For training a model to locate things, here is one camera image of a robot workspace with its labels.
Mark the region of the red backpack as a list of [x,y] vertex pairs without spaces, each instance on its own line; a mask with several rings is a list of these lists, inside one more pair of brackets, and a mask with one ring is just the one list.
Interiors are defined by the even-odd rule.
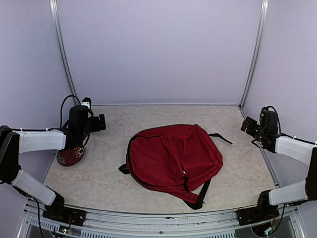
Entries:
[[175,196],[193,210],[203,207],[211,179],[223,166],[212,138],[197,124],[173,124],[139,131],[128,143],[119,171],[146,189]]

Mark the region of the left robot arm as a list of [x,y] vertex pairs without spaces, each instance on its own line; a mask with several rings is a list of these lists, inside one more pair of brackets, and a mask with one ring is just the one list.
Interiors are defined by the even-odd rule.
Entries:
[[103,114],[94,115],[86,103],[69,110],[69,119],[60,128],[13,129],[0,127],[0,181],[33,197],[49,207],[58,220],[69,216],[64,198],[26,172],[19,163],[21,155],[47,155],[84,145],[91,133],[106,129]]

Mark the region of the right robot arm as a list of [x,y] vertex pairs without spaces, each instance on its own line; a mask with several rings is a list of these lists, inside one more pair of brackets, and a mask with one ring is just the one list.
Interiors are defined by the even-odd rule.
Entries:
[[252,137],[269,162],[279,185],[259,195],[253,215],[264,220],[279,205],[300,205],[317,199],[317,144],[283,133],[277,110],[261,109],[258,119],[245,117],[241,130]]

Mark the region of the red patterned dish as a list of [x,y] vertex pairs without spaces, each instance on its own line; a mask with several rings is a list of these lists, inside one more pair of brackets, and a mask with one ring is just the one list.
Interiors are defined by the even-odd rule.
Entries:
[[76,146],[73,149],[59,150],[56,159],[57,162],[64,166],[70,167],[77,164],[85,154],[85,148],[83,146]]

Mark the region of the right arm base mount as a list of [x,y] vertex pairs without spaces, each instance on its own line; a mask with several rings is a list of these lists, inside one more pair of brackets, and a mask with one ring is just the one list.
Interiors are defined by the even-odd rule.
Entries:
[[240,226],[270,220],[280,215],[277,209],[261,210],[258,207],[238,209],[236,214]]

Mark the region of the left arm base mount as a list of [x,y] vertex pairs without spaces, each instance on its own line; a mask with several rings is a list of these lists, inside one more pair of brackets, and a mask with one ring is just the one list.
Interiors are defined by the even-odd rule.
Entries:
[[45,210],[43,217],[61,223],[82,227],[86,218],[86,211],[65,207],[63,211]]

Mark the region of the left aluminium frame post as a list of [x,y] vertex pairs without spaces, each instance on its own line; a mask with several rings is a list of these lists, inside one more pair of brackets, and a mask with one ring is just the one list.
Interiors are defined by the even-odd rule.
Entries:
[[62,62],[62,67],[66,77],[66,83],[70,94],[77,96],[75,84],[71,75],[70,66],[67,58],[66,48],[63,41],[63,34],[61,28],[61,21],[59,17],[57,0],[49,0],[51,15],[53,19],[53,26],[56,35],[57,45],[59,49],[59,54]]

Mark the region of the aluminium frame post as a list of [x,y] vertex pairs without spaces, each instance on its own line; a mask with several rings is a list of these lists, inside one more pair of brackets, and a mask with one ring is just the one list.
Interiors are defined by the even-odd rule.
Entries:
[[239,108],[240,110],[244,110],[248,96],[251,91],[254,75],[256,72],[256,67],[258,63],[258,58],[261,52],[261,45],[262,45],[262,40],[263,40],[263,35],[264,35],[264,29],[265,29],[265,23],[266,23],[266,17],[267,17],[267,12],[268,12],[268,5],[269,1],[268,0],[262,0],[261,2],[261,10],[260,10],[260,16],[259,16],[259,22],[258,22],[258,28],[257,28],[257,33],[256,33],[256,40],[255,40],[255,45],[252,53],[252,58],[251,58],[251,63],[247,75],[247,81],[243,90],[242,98],[240,100]]
[[62,67],[66,77],[66,83],[70,94],[77,96],[75,84],[71,75],[70,66],[67,58],[66,48],[63,41],[63,34],[61,28],[61,21],[59,17],[57,0],[49,0],[51,15],[53,19],[53,26],[56,35],[57,45],[59,49],[59,54],[62,62]]

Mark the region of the front aluminium rail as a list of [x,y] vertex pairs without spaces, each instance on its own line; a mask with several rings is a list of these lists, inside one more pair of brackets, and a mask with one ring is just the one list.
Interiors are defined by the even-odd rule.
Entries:
[[42,228],[66,238],[234,238],[239,229],[251,230],[253,225],[241,226],[238,209],[185,214],[142,214],[84,208],[82,226],[71,225],[63,234],[63,223],[42,217],[40,207],[29,199],[22,213],[16,238],[25,238],[32,228]]

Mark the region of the right aluminium frame post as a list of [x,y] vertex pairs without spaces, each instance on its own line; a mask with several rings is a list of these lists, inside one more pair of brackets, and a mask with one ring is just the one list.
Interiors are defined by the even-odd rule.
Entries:
[[264,35],[264,29],[265,29],[265,23],[266,23],[266,17],[267,17],[267,12],[268,12],[268,5],[269,1],[268,0],[262,0],[261,2],[261,10],[260,10],[260,16],[259,16],[259,22],[258,22],[258,28],[257,28],[257,33],[256,33],[256,40],[255,40],[255,45],[252,53],[252,58],[251,58],[251,63],[247,75],[247,81],[243,90],[242,98],[240,100],[239,108],[240,110],[244,110],[248,96],[251,91],[254,75],[256,72],[256,67],[258,63],[258,58],[261,52],[261,45],[262,45],[262,40],[263,40],[263,35]]

